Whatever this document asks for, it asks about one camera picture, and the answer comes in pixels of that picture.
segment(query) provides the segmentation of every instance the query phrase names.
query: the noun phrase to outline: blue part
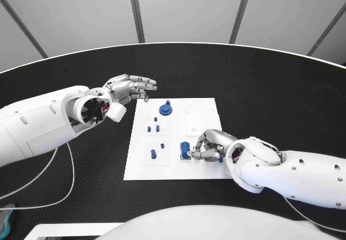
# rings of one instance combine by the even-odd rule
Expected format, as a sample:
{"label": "blue part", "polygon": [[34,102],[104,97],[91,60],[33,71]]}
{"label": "blue part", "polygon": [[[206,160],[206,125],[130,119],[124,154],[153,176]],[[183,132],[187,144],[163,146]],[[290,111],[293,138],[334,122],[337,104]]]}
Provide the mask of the blue part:
{"label": "blue part", "polygon": [[13,210],[8,211],[8,214],[7,214],[6,218],[4,218],[3,232],[0,233],[0,240],[3,240],[7,237],[7,235],[8,235],[10,231],[11,231],[11,226],[10,226],[11,214],[13,214]]}
{"label": "blue part", "polygon": [[190,144],[186,141],[180,143],[180,150],[181,150],[181,158],[189,159],[190,157],[187,155],[187,152],[190,151]]}
{"label": "blue part", "polygon": [[173,109],[171,109],[171,103],[169,100],[167,100],[166,104],[160,106],[158,111],[163,116],[167,116],[171,114]]}
{"label": "blue part", "polygon": [[151,158],[156,159],[157,158],[156,150],[153,149],[150,152],[151,152]]}

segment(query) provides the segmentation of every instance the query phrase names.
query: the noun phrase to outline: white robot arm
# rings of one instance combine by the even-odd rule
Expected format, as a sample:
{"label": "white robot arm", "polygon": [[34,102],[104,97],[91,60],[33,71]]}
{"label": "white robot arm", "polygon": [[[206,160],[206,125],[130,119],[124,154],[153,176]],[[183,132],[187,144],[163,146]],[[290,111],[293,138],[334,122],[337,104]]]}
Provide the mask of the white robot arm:
{"label": "white robot arm", "polygon": [[76,138],[109,117],[120,122],[131,99],[148,101],[150,78],[120,75],[102,87],[72,86],[0,109],[0,167],[37,156]]}
{"label": "white robot arm", "polygon": [[235,183],[258,194],[264,188],[285,198],[324,208],[346,210],[346,159],[323,154],[278,151],[255,137],[236,139],[207,129],[187,155],[215,162],[225,159]]}

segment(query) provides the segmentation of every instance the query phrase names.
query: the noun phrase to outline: white cable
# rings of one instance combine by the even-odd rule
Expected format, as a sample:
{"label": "white cable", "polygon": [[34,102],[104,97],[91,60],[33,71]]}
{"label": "white cable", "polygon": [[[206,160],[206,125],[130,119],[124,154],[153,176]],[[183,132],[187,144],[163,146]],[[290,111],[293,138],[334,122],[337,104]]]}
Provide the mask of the white cable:
{"label": "white cable", "polygon": [[340,230],[340,229],[331,228],[331,227],[324,226],[324,225],[318,224],[317,222],[314,222],[311,219],[308,219],[308,218],[303,215],[303,213],[295,209],[295,207],[293,206],[293,204],[291,204],[290,202],[288,202],[288,204],[290,204],[291,208],[295,210],[295,212],[301,215],[301,217],[303,217],[305,220],[308,220],[313,224],[316,224],[318,227],[321,227],[321,228],[324,228],[324,229],[329,229],[329,230],[333,230],[333,231],[340,232],[340,233],[346,233],[346,230]]}
{"label": "white cable", "polygon": [[34,180],[40,177],[42,173],[46,171],[46,169],[47,169],[47,167],[49,167],[49,165],[50,165],[50,163],[52,163],[52,161],[53,161],[53,159],[55,159],[56,152],[58,152],[58,148],[55,149],[55,152],[53,152],[53,154],[52,154],[50,161],[47,162],[47,164],[46,164],[46,166],[45,166],[42,172],[40,172],[39,175],[34,177],[34,179],[33,179],[23,187],[20,187],[16,191],[13,191],[11,193],[6,194],[4,196],[0,196],[0,200],[4,199],[4,198],[7,198],[7,197],[8,197],[10,195],[13,195],[14,193],[17,193],[21,189],[24,189],[24,188],[34,182]]}
{"label": "white cable", "polygon": [[62,200],[59,200],[58,202],[50,203],[50,204],[47,204],[47,205],[42,205],[42,206],[27,206],[27,207],[4,207],[4,208],[0,208],[0,211],[1,211],[1,210],[40,209],[40,208],[50,207],[50,206],[59,204],[59,203],[68,198],[68,196],[70,195],[70,192],[72,192],[73,185],[75,185],[75,164],[73,164],[73,157],[72,157],[70,146],[69,146],[69,143],[68,143],[68,142],[66,142],[66,146],[68,146],[68,150],[69,150],[70,163],[72,163],[72,184],[70,184],[70,189],[69,189],[69,192],[68,192],[65,198],[63,198]]}

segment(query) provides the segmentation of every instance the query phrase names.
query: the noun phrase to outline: black table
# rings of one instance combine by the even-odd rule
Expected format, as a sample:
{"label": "black table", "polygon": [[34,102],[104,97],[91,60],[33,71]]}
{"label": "black table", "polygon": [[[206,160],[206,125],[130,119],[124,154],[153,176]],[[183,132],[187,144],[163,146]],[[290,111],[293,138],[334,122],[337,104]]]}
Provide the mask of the black table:
{"label": "black table", "polygon": [[[280,150],[346,158],[346,69],[252,47],[135,44],[49,58],[0,74],[0,108],[75,85],[101,87],[120,74],[157,80],[151,98],[215,98],[222,129],[238,138],[255,136]],[[235,206],[303,220],[272,190],[249,193],[231,179],[122,181],[135,101],[125,107],[120,123],[107,119],[70,141],[70,196],[52,207],[17,211],[8,239],[23,239],[37,224],[125,222],[183,205]],[[32,180],[50,156],[52,152],[0,168],[0,196]],[[70,183],[69,151],[62,146],[45,174],[0,205],[53,203]],[[346,211],[293,203],[316,222],[346,230]],[[346,239],[346,234],[329,233]]]}

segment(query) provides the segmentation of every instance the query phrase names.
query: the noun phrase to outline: white wall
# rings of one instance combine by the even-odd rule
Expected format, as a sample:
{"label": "white wall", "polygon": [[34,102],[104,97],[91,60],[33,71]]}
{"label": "white wall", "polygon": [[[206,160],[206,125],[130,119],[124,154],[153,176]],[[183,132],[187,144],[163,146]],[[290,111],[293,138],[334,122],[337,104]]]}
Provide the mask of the white wall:
{"label": "white wall", "polygon": [[42,59],[20,27],[0,5],[0,72]]}
{"label": "white wall", "polygon": [[313,55],[333,63],[346,63],[346,14],[340,17]]}
{"label": "white wall", "polygon": [[248,0],[235,44],[307,54],[346,0]]}
{"label": "white wall", "polygon": [[229,43],[241,0],[138,0],[145,43]]}
{"label": "white wall", "polygon": [[138,43],[130,0],[7,0],[49,57]]}

